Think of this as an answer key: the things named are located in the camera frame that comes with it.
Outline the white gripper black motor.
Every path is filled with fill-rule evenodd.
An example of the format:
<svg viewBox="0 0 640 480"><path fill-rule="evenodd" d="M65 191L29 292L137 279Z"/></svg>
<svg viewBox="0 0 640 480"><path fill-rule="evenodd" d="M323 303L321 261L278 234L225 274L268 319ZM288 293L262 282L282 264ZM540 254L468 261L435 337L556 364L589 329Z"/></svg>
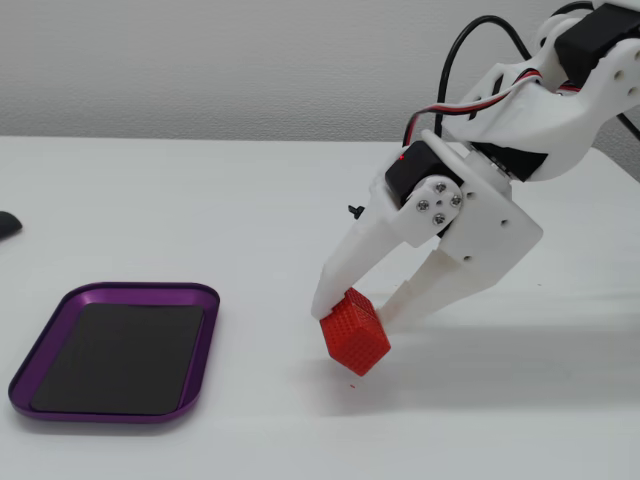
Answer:
<svg viewBox="0 0 640 480"><path fill-rule="evenodd" d="M311 314L326 316L397 246L437 247L377 310L410 325L498 283L542 238L514 201L511 181L478 152L461 155L431 133L401 151L321 271Z"/></svg>

